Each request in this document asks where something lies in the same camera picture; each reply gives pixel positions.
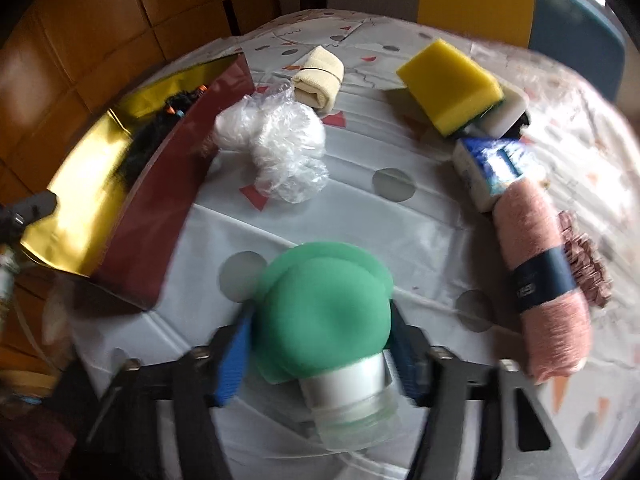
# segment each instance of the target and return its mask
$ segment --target metal screw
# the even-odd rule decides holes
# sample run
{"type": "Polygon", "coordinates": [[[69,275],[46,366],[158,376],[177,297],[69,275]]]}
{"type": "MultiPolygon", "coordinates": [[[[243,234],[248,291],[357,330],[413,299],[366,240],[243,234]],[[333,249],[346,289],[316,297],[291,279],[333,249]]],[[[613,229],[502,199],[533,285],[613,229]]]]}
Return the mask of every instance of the metal screw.
{"type": "Polygon", "coordinates": [[[209,358],[209,348],[206,346],[196,346],[191,349],[191,355],[196,359],[207,359],[209,358]]]}
{"type": "Polygon", "coordinates": [[[519,372],[520,366],[516,361],[511,359],[500,359],[500,366],[507,370],[508,372],[519,372]]]}
{"type": "Polygon", "coordinates": [[[135,372],[137,370],[140,370],[141,366],[142,362],[140,361],[140,359],[127,359],[126,361],[124,361],[122,369],[126,372],[135,372]]]}
{"type": "Polygon", "coordinates": [[[449,352],[444,346],[433,346],[431,351],[437,359],[453,359],[453,354],[449,352]]]}

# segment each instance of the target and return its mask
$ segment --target crumpled plastic bag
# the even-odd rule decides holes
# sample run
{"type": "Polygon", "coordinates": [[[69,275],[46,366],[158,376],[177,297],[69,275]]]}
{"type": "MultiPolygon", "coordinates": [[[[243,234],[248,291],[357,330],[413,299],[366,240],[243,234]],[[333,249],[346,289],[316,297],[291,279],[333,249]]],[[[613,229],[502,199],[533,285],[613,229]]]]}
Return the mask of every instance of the crumpled plastic bag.
{"type": "Polygon", "coordinates": [[[219,113],[212,132],[222,150],[251,153],[255,187],[264,196],[293,204],[308,200],[329,178],[321,160],[324,124],[294,98],[290,82],[245,96],[219,113]]]}

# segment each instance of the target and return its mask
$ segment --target pink fuzzy roll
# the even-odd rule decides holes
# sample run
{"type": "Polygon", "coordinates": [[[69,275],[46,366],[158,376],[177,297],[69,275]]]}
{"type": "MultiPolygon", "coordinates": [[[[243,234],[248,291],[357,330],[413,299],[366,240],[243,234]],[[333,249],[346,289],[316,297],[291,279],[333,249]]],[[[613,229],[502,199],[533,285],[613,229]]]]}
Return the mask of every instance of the pink fuzzy roll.
{"type": "MultiPolygon", "coordinates": [[[[494,208],[494,223],[509,270],[561,247],[558,213],[544,190],[523,178],[511,184],[494,208]]],[[[574,288],[521,314],[536,383],[577,372],[591,348],[591,323],[584,294],[574,288]]]]}

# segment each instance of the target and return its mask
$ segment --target blue and white box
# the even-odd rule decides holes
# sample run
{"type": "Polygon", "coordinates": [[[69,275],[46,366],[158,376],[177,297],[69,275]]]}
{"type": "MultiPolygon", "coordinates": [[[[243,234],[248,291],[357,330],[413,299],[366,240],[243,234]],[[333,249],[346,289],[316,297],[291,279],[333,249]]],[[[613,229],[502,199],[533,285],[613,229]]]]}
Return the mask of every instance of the blue and white box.
{"type": "Polygon", "coordinates": [[[453,165],[476,208],[486,213],[515,180],[545,179],[545,170],[521,142],[513,139],[462,137],[456,142],[453,165]]]}

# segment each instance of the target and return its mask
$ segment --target white tablecloth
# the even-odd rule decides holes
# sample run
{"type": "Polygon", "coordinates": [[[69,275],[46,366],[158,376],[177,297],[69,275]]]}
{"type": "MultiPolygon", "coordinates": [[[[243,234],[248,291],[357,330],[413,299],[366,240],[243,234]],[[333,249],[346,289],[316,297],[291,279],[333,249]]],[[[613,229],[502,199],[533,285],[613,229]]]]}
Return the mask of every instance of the white tablecloth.
{"type": "MultiPolygon", "coordinates": [[[[526,362],[513,297],[491,221],[478,214],[450,164],[452,143],[429,126],[395,70],[434,38],[524,88],[532,126],[525,140],[548,167],[558,208],[577,212],[614,280],[605,310],[593,310],[594,346],[569,380],[540,387],[540,399],[584,480],[599,479],[640,420],[640,151],[620,115],[574,72],[515,47],[478,43],[391,18],[312,10],[284,16],[242,38],[217,40],[155,77],[244,51],[258,91],[291,77],[318,44],[344,62],[334,111],[324,118],[331,173],[306,203],[252,203],[241,192],[250,160],[222,153],[193,205],[155,310],[94,319],[74,314],[79,353],[96,389],[125,356],[172,360],[229,322],[265,264],[295,244],[336,240],[375,254],[391,270],[409,322],[461,358],[526,362]]],[[[216,410],[236,480],[404,478],[424,412],[401,402],[401,429],[388,442],[330,453],[314,436],[295,384],[270,386],[250,373],[231,404],[216,410]]],[[[470,478],[478,406],[468,406],[461,478],[470,478]]],[[[170,432],[170,407],[162,410],[170,432]]],[[[169,478],[177,478],[171,438],[169,478]]]]}

